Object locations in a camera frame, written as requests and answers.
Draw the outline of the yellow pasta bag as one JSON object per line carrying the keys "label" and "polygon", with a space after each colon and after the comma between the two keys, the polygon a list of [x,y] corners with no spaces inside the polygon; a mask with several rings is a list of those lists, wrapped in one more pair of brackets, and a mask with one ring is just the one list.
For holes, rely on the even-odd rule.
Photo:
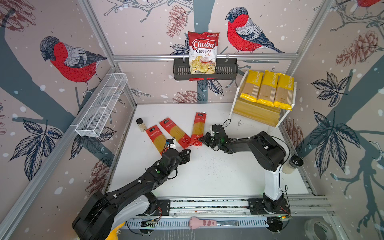
{"label": "yellow pasta bag", "polygon": [[257,103],[274,107],[279,74],[265,71],[260,86]]}
{"label": "yellow pasta bag", "polygon": [[279,79],[274,100],[274,107],[291,111],[295,79],[285,74],[278,74],[278,76]]}
{"label": "yellow pasta bag", "polygon": [[251,70],[248,71],[243,90],[240,94],[241,99],[252,103],[257,102],[263,75],[263,72]]}

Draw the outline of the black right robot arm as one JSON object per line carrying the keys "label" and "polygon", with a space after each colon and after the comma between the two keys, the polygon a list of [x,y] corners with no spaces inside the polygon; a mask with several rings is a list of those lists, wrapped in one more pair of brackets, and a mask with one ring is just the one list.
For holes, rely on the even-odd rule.
{"label": "black right robot arm", "polygon": [[275,213],[282,209],[284,193],[281,189],[281,167],[287,155],[284,148],[269,134],[260,132],[247,138],[229,138],[222,125],[213,125],[212,131],[199,141],[213,150],[226,154],[251,152],[265,170],[265,190],[261,211]]}

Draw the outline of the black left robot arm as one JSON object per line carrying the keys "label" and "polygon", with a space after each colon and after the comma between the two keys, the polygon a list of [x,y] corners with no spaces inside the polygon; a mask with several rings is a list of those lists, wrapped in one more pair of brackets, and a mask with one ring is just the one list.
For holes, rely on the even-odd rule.
{"label": "black left robot arm", "polygon": [[180,152],[166,150],[161,159],[138,179],[112,192],[94,193],[73,221],[72,228],[81,240],[105,240],[125,220],[153,213],[157,197],[152,191],[169,180],[170,174],[190,159],[189,149]]}

